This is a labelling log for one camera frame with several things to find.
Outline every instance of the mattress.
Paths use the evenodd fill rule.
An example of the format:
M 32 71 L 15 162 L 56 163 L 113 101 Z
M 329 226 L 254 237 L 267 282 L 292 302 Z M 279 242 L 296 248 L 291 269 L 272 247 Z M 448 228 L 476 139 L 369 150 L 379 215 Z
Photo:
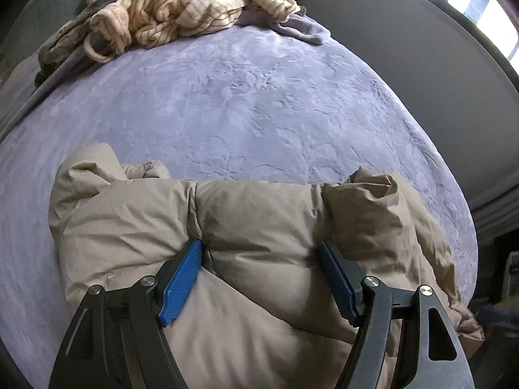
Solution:
M 72 312 L 48 224 L 59 164 L 104 141 L 121 162 L 160 159 L 173 178 L 345 180 L 400 171 L 447 233 L 465 302 L 477 244 L 461 190 L 393 91 L 334 40 L 312 46 L 235 26 L 134 49 L 61 84 L 0 144 L 0 336 L 48 384 Z

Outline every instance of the window frame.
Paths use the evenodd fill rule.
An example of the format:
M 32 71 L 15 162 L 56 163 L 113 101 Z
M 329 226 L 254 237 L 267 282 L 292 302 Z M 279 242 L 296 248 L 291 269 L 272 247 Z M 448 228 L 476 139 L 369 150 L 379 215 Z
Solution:
M 504 71 L 504 74 L 507 75 L 508 79 L 512 82 L 515 89 L 519 93 L 519 73 L 515 71 L 515 69 L 510 64 L 510 61 L 501 53 L 501 51 L 494 45 L 490 39 L 479 30 L 476 24 L 474 24 L 468 17 L 466 17 L 463 13 L 457 11 L 454 7 L 452 7 L 447 1 L 448 0 L 427 0 L 445 14 L 447 14 L 450 18 L 456 21 L 463 29 L 465 29 L 479 44 L 486 49 L 486 51 L 490 54 L 490 56 L 495 60 L 495 62 L 501 67 Z

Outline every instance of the blue textured pad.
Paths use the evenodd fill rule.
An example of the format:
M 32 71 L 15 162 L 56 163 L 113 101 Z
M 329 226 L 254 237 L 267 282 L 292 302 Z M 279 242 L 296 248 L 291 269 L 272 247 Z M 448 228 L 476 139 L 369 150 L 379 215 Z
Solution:
M 164 291 L 163 307 L 159 314 L 163 326 L 168 326 L 180 316 L 201 266 L 202 241 L 194 240 Z
M 319 243 L 317 246 L 317 259 L 337 304 L 339 313 L 349 321 L 351 326 L 359 326 L 360 317 L 355 306 L 355 293 L 335 256 L 324 242 Z

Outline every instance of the bed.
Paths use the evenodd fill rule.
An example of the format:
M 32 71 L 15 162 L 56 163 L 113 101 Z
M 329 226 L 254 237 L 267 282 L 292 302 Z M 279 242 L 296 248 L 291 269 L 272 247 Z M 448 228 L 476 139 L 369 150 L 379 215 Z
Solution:
M 23 92 L 35 62 L 17 67 L 0 104 L 6 89 Z M 160 159 L 173 178 L 322 183 L 360 165 L 398 170 L 446 231 L 463 300 L 472 297 L 468 206 L 394 92 L 333 39 L 314 46 L 234 26 L 70 76 L 0 143 L 0 337 L 35 389 L 47 387 L 72 315 L 47 223 L 50 190 L 59 164 L 93 141 L 121 162 Z

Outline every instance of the silver bolt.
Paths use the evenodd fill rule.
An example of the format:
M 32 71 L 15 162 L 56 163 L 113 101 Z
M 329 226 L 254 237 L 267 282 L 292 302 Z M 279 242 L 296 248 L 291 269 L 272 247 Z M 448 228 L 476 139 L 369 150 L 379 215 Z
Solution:
M 96 296 L 101 292 L 101 286 L 100 285 L 92 285 L 90 288 L 88 288 L 88 293 L 91 296 Z
M 147 277 L 141 278 L 141 285 L 143 287 L 151 287 L 155 283 L 155 278 L 151 275 L 148 275 Z
M 380 281 L 375 277 L 366 277 L 364 278 L 364 282 L 368 287 L 378 287 L 380 285 Z
M 429 285 L 422 285 L 420 287 L 420 292 L 425 295 L 425 296 L 431 296 L 433 291 L 432 291 L 432 288 L 429 286 Z

